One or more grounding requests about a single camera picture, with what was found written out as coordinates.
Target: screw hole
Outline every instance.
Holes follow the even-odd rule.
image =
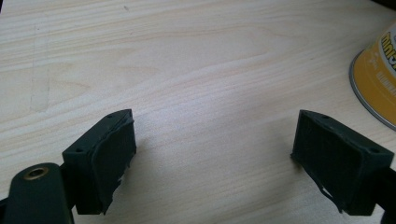
[[[379,153],[380,152],[378,149],[373,148],[373,147],[370,148],[370,151],[373,152],[373,153]]]
[[[49,172],[49,168],[47,167],[38,167],[35,168],[28,173],[25,174],[23,177],[25,180],[35,180],[38,179],[44,175],[46,175]]]

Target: wooden table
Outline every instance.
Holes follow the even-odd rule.
[[[107,214],[77,223],[379,223],[380,207],[339,214],[290,153],[300,109],[396,151],[347,76],[395,20],[367,0],[5,0],[0,198],[132,108],[131,169]]]

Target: black object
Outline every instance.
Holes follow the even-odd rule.
[[[299,162],[339,211],[370,216],[375,204],[396,223],[393,152],[328,116],[301,110],[291,157]]]
[[[396,9],[396,2],[394,0],[373,0],[381,5]]]
[[[64,164],[41,163],[14,176],[0,201],[0,223],[74,223],[78,213],[105,213],[136,153],[130,109],[107,115],[64,151]]]

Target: brass insert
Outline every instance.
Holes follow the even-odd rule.
[[[47,167],[37,167],[35,169],[30,170],[27,172],[23,178],[25,180],[36,180],[49,172],[49,168]]]

